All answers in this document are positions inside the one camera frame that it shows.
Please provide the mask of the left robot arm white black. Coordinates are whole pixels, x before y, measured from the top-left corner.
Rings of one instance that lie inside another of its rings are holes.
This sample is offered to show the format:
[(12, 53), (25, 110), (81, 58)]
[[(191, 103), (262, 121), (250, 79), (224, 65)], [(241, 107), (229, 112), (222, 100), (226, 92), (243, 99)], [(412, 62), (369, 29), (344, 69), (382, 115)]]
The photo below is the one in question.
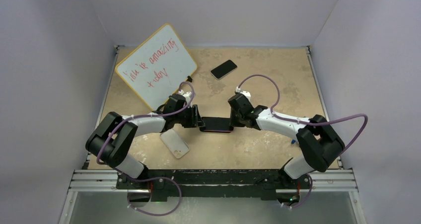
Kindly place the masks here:
[(176, 124), (183, 128), (205, 125), (190, 96), (173, 94), (156, 111), (146, 115), (121, 116), (109, 112), (88, 138), (85, 148), (110, 168), (129, 176), (129, 183), (141, 189), (148, 182), (148, 168), (129, 154), (135, 137), (164, 133)]

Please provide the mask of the black phone case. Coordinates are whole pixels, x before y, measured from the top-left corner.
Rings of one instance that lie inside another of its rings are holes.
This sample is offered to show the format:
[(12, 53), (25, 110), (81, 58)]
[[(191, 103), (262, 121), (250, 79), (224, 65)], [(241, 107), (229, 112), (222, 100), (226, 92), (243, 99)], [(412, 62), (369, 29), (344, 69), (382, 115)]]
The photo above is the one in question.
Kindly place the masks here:
[(234, 128), (229, 126), (229, 118), (222, 117), (203, 117), (204, 126), (200, 127), (202, 129), (215, 129), (215, 130), (234, 130)]

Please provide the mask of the purple phone black screen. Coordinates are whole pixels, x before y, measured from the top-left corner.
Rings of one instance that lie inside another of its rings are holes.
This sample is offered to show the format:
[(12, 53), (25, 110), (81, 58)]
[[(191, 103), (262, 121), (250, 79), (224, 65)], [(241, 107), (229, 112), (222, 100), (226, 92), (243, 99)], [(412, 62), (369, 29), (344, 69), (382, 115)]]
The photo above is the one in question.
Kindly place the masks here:
[(215, 130), (215, 129), (202, 129), (201, 132), (208, 132), (208, 133), (231, 133), (233, 130)]

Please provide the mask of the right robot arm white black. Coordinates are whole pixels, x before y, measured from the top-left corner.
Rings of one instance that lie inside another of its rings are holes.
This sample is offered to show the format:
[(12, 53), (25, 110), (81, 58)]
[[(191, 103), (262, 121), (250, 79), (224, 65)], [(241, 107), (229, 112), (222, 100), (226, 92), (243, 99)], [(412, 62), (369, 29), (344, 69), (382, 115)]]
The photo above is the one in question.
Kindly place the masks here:
[(228, 100), (231, 107), (230, 124), (271, 131), (298, 142), (301, 156), (288, 161), (281, 169), (279, 182), (290, 188), (298, 178), (312, 171), (324, 172), (345, 149), (345, 144), (331, 125), (323, 125), (325, 117), (312, 118), (286, 116), (272, 112), (262, 105), (254, 107), (250, 100), (237, 93)]

